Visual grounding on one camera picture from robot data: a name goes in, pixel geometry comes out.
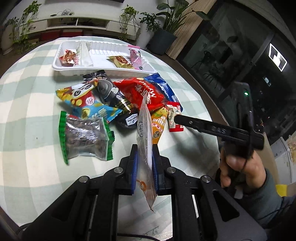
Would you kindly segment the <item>grey sleeve forearm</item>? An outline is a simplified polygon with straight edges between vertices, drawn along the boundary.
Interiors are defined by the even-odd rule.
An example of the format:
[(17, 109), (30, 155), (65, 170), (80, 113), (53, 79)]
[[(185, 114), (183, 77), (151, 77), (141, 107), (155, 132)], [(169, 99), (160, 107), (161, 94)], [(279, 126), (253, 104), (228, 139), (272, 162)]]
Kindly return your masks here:
[(295, 196), (279, 196), (271, 173), (265, 173), (264, 184), (250, 194), (247, 210), (263, 228), (291, 227), (295, 224)]

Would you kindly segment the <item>person's right hand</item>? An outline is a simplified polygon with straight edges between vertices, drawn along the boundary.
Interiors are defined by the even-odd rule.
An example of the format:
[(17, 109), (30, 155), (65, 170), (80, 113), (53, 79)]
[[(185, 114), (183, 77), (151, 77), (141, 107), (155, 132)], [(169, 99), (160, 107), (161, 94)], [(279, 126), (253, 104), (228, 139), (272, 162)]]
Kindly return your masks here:
[(266, 171), (262, 160), (256, 151), (250, 159), (243, 159), (226, 154), (222, 147), (220, 153), (220, 182), (222, 187), (229, 187), (232, 183), (230, 171), (234, 170), (246, 176), (246, 183), (250, 188), (260, 188), (266, 180)]

